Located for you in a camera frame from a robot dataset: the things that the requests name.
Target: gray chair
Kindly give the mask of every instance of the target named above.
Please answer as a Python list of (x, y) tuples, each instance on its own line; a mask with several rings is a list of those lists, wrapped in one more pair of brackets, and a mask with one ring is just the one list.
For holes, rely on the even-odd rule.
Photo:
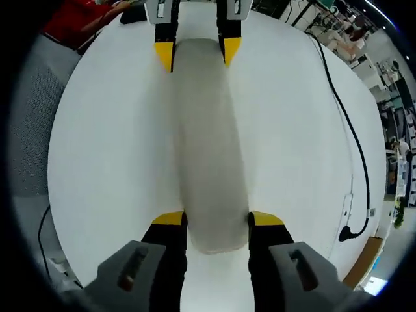
[[(16, 218), (39, 267), (45, 271), (37, 240), (49, 205), (47, 154), (55, 113), (72, 71), (81, 58), (75, 51), (39, 35), (21, 69), (12, 95), (8, 125), (8, 176)], [(54, 263), (68, 266), (49, 213), (41, 235), (48, 268), (57, 288), (68, 284)], [(66, 273), (73, 275), (70, 268)]]

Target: person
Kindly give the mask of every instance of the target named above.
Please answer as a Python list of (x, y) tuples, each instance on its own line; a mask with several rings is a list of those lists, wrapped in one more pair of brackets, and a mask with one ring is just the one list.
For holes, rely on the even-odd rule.
[(409, 144), (407, 144), (404, 141), (398, 141), (393, 143), (393, 148), (395, 150), (398, 150), (398, 153), (401, 157), (405, 158), (408, 163), (411, 163), (411, 160), (413, 158), (413, 154), (410, 151)]
[(331, 40), (327, 48), (336, 51), (340, 56), (348, 61), (355, 59), (359, 50), (365, 45), (364, 35), (367, 32), (364, 16), (357, 16), (353, 23), (343, 21), (343, 34), (332, 30), (329, 39)]
[(127, 1), (112, 4), (106, 0), (98, 5), (93, 0), (64, 0), (43, 32), (64, 46), (78, 49), (129, 7)]

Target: red clothing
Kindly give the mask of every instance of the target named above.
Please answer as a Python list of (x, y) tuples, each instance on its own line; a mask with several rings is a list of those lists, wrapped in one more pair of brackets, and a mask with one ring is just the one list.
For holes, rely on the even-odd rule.
[(66, 46), (77, 48), (90, 37), (85, 38), (81, 29), (111, 10), (110, 5), (97, 5), (93, 0), (64, 0), (44, 32)]

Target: white tabletop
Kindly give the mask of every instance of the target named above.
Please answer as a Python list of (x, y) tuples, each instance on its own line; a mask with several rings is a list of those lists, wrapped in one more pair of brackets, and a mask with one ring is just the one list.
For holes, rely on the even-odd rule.
[[(201, 155), (201, 140), (207, 153), (207, 144), (213, 144), (215, 151), (227, 150), (227, 159), (214, 151), (210, 155), (217, 157), (219, 168), (231, 170), (232, 178), (222, 179), (221, 170), (208, 177), (211, 180), (205, 185), (211, 196), (202, 190), (203, 209), (193, 206), (198, 197), (185, 198), (195, 229), (218, 242), (213, 229), (197, 224), (201, 216), (216, 222), (205, 208), (213, 209), (211, 215), (224, 209), (233, 226), (233, 216), (246, 212), (246, 207), (234, 211), (221, 206), (215, 192), (224, 188), (227, 192), (218, 196), (233, 204), (246, 201), (250, 210), (280, 217), (295, 241), (305, 241), (329, 258), (344, 278), (378, 221), (377, 216), (371, 218), (357, 239), (337, 241), (347, 219), (343, 205), (352, 174), (349, 225), (359, 231), (364, 223), (365, 180), (314, 43), (289, 25), (250, 12), (242, 23), (242, 45), (227, 69), (212, 41), (184, 41), (189, 38), (218, 40), (214, 4), (181, 4), (173, 73), (163, 71), (154, 53), (153, 26), (122, 25), (116, 19), (71, 76), (53, 125), (48, 185), (59, 240), (77, 277), (86, 285), (103, 260), (130, 240), (139, 241), (155, 217), (182, 209), (180, 184), (198, 196), (204, 181), (193, 179), (199, 170), (196, 155)], [(371, 207), (380, 210), (385, 152), (375, 100), (346, 64), (326, 49), (325, 55), (367, 160)], [(193, 109), (192, 103), (202, 110)], [(215, 131), (217, 125), (209, 126), (205, 120), (215, 121), (215, 116), (225, 138)], [(178, 120), (185, 123), (183, 137), (192, 142), (180, 145), (179, 152)], [(233, 168), (228, 170), (225, 164)], [(179, 183), (181, 174), (185, 182)], [(206, 246), (197, 248), (210, 248), (210, 243), (203, 241)], [(237, 239), (227, 246), (239, 243)], [(190, 309), (191, 298), (198, 296), (210, 309), (221, 302), (228, 311), (240, 307), (253, 311), (247, 248), (203, 255), (189, 241), (184, 309)], [(204, 283), (204, 288), (195, 283)], [(247, 298), (249, 303), (219, 299), (230, 287), (235, 298)], [(213, 292), (205, 300), (207, 289)]]

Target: white table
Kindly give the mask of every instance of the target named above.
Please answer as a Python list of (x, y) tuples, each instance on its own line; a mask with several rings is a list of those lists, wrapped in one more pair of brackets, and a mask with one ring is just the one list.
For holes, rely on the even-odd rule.
[[(242, 23), (242, 45), (226, 69), (212, 42), (184, 41), (218, 40), (215, 5), (182, 3), (175, 68), (167, 74), (153, 51), (153, 35), (147, 23), (121, 25), (114, 20), (79, 62), (56, 114), (48, 166), (51, 212), (81, 283), (92, 281), (98, 265), (117, 249), (140, 240), (155, 217), (183, 208), (178, 172), (187, 174), (183, 159), (190, 167), (198, 165), (194, 156), (200, 154), (192, 154), (198, 151), (198, 140), (208, 152), (210, 143), (216, 150), (226, 149), (229, 142), (232, 146), (227, 151), (231, 158), (216, 158), (219, 168), (233, 167), (232, 178), (224, 180), (217, 172), (205, 181), (212, 196), (204, 198), (204, 209), (218, 213), (217, 197), (232, 192), (226, 200), (247, 201), (250, 210), (279, 216), (295, 241), (305, 241), (329, 258), (344, 278), (378, 221), (377, 216), (371, 218), (357, 239), (337, 241), (347, 219), (343, 203), (352, 175), (349, 225), (352, 231), (363, 225), (365, 181), (359, 153), (346, 125), (348, 139), (345, 135), (314, 43), (289, 25), (250, 12)], [(372, 208), (381, 208), (385, 151), (374, 98), (346, 64), (326, 49), (325, 54), (366, 156)], [(196, 69), (187, 65), (191, 63)], [(194, 109), (187, 116), (192, 103), (203, 110)], [(179, 153), (178, 114), (186, 121), (182, 135), (193, 144)], [(217, 125), (204, 122), (216, 116), (219, 127), (228, 131), (225, 138), (215, 132)], [(235, 163), (228, 163), (233, 157)], [(196, 183), (194, 194), (203, 187), (203, 181)], [(215, 196), (222, 188), (227, 192)], [(185, 209), (195, 222), (200, 216), (214, 222), (203, 209)], [(234, 222), (233, 216), (247, 208), (224, 210)], [(204, 224), (195, 228), (215, 235)], [(189, 241), (187, 257), (184, 311), (194, 305), (253, 311), (247, 245), (235, 252), (203, 255)], [(234, 292), (224, 297), (230, 289)]]

